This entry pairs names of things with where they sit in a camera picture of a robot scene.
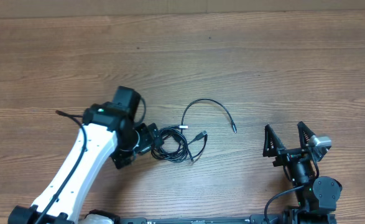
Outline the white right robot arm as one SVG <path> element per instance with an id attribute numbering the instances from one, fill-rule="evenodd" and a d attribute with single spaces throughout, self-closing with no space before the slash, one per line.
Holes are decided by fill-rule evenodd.
<path id="1" fill-rule="evenodd" d="M 264 127 L 262 155 L 271 157 L 275 167 L 282 167 L 284 175 L 292 184 L 271 199 L 264 207 L 263 223 L 336 223 L 337 201 L 343 189 L 340 182 L 321 176 L 318 163 L 332 147 L 329 136 L 315 134 L 304 122 L 297 124 L 300 146 L 287 149 L 272 127 Z M 290 193 L 297 198 L 297 206 L 289 206 L 280 215 L 268 213 L 270 204 Z"/>

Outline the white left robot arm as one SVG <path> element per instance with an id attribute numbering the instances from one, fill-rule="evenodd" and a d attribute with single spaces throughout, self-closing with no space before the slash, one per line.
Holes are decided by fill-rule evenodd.
<path id="1" fill-rule="evenodd" d="M 134 120 L 141 95 L 120 86 L 112 101 L 93 104 L 83 115 L 59 111 L 79 127 L 76 141 L 48 187 L 29 207 L 16 206 L 8 223 L 78 223 L 82 205 L 108 158 L 117 169 L 162 145 L 155 124 Z"/>

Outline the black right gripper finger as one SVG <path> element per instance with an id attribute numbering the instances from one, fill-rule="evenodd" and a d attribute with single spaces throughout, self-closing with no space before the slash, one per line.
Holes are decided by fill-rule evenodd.
<path id="1" fill-rule="evenodd" d="M 308 149 L 313 146 L 313 143 L 310 142 L 311 138 L 315 137 L 316 134 L 303 122 L 300 121 L 297 124 L 300 147 L 302 149 Z"/>
<path id="2" fill-rule="evenodd" d="M 264 157 L 275 157 L 280 151 L 286 150 L 286 147 L 269 124 L 265 126 L 264 134 L 264 148 L 262 152 Z"/>

